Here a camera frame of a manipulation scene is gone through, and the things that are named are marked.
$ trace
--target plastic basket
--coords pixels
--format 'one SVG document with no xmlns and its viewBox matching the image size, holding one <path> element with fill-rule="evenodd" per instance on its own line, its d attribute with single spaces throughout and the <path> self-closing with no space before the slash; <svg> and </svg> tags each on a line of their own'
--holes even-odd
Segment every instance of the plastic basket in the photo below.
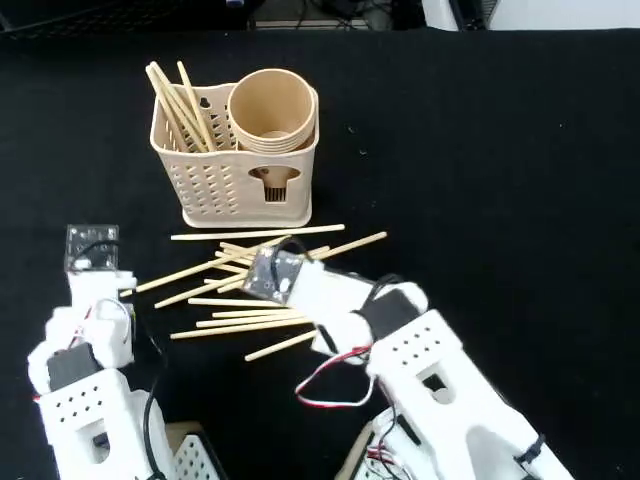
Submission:
<svg viewBox="0 0 640 480">
<path fill-rule="evenodd" d="M 182 205 L 185 222 L 195 228 L 298 227 L 311 218 L 311 177 L 316 145 L 320 139 L 318 96 L 313 135 L 303 147 L 280 155 L 239 150 L 229 126 L 227 99 L 235 84 L 194 87 L 200 110 L 211 122 L 216 152 L 177 151 L 176 141 L 156 98 L 151 124 L 151 146 L 160 156 Z M 184 93 L 182 85 L 174 85 Z M 186 131 L 187 145 L 191 144 Z M 260 167 L 286 166 L 299 175 L 274 195 L 262 179 L 250 172 Z"/>
</svg>

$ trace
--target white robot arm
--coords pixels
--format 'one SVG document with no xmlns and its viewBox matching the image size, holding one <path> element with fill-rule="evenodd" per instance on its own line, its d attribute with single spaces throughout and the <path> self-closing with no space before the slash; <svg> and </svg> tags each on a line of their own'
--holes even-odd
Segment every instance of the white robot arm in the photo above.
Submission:
<svg viewBox="0 0 640 480">
<path fill-rule="evenodd" d="M 349 356 L 366 346 L 368 358 L 348 361 L 366 364 L 392 408 L 375 419 L 369 460 L 356 478 L 573 478 L 480 373 L 440 313 L 428 310 L 417 285 L 373 284 L 275 247 L 256 255 L 244 290 L 311 318 L 320 332 L 316 351 Z M 386 468 L 372 471 L 370 459 Z"/>
<path fill-rule="evenodd" d="M 115 226 L 68 228 L 71 306 L 54 309 L 28 357 L 29 377 L 62 480 L 173 480 L 157 402 L 118 371 L 133 362 L 135 319 L 118 293 L 136 279 L 117 269 L 116 242 Z"/>
</svg>

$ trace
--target table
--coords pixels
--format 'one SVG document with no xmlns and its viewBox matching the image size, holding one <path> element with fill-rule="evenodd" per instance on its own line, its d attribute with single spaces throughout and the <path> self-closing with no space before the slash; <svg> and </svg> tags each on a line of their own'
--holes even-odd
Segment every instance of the table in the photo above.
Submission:
<svg viewBox="0 0 640 480">
<path fill-rule="evenodd" d="M 3 478 L 55 478 L 25 359 L 68 302 L 66 224 L 119 224 L 121 266 L 141 280 L 212 251 L 168 238 L 186 228 L 148 145 L 152 59 L 176 78 L 182 59 L 194 84 L 266 66 L 307 78 L 322 130 L 313 223 L 348 225 L 311 246 L 388 230 L 331 265 L 418 282 L 576 478 L 638 478 L 639 49 L 630 31 L 0 42 Z M 168 345 L 209 311 L 152 303 L 200 282 L 137 300 L 170 349 L 166 420 L 201 421 L 231 478 L 332 478 L 381 396 L 357 411 L 298 404 L 293 386 L 321 361 L 302 346 L 243 363 L 297 330 Z M 148 388 L 157 364 L 141 341 L 132 385 Z M 356 397 L 364 383 L 344 369 L 315 393 Z"/>
</svg>

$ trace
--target cup rim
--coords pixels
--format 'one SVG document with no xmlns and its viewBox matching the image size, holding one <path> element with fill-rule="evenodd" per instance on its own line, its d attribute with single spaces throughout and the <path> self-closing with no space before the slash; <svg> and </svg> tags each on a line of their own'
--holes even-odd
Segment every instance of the cup rim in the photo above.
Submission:
<svg viewBox="0 0 640 480">
<path fill-rule="evenodd" d="M 300 125 L 300 127 L 298 127 L 295 131 L 289 133 L 288 135 L 284 136 L 284 137 L 279 137 L 277 139 L 274 140 L 289 140 L 292 137 L 296 137 L 298 135 L 300 135 L 300 133 L 302 133 L 302 131 L 308 126 L 309 122 L 313 120 L 313 118 L 315 117 L 315 110 L 316 110 L 316 98 L 315 95 L 313 94 L 313 89 L 311 88 L 311 85 L 309 85 L 309 83 L 307 83 L 307 81 L 302 78 L 300 75 L 298 75 L 295 72 L 292 72 L 291 70 L 286 70 L 284 68 L 263 68 L 261 70 L 256 70 L 255 72 L 250 73 L 249 75 L 244 76 L 243 78 L 241 78 L 233 87 L 233 89 L 231 90 L 231 93 L 229 94 L 229 99 L 227 100 L 227 112 L 229 114 L 229 123 L 231 124 L 231 128 L 233 130 L 233 128 L 237 128 L 238 130 L 242 131 L 242 135 L 245 135 L 247 138 L 251 139 L 251 140 L 257 140 L 258 142 L 262 142 L 265 140 L 264 137 L 260 137 L 258 135 L 254 135 L 252 133 L 247 132 L 244 128 L 241 128 L 238 123 L 235 121 L 235 119 L 233 118 L 233 112 L 231 110 L 231 101 L 233 100 L 233 95 L 236 93 L 236 89 L 242 84 L 243 81 L 255 76 L 255 75 L 259 75 L 261 73 L 264 72 L 279 72 L 279 73 L 285 73 L 287 75 L 291 75 L 293 77 L 296 77 L 298 80 L 300 80 L 304 85 L 306 85 L 307 87 L 307 93 L 309 95 L 309 99 L 311 100 L 311 111 L 309 112 L 309 115 L 307 116 L 307 118 L 305 119 L 305 121 L 302 123 L 302 125 Z"/>
</svg>

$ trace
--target paper cup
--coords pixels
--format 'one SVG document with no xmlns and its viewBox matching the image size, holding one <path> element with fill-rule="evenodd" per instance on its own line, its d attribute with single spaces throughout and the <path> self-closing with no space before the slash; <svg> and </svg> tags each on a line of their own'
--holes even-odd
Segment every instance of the paper cup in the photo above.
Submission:
<svg viewBox="0 0 640 480">
<path fill-rule="evenodd" d="M 240 80 L 229 95 L 229 123 L 242 146 L 277 155 L 295 150 L 313 132 L 315 95 L 293 72 L 258 70 Z"/>
</svg>

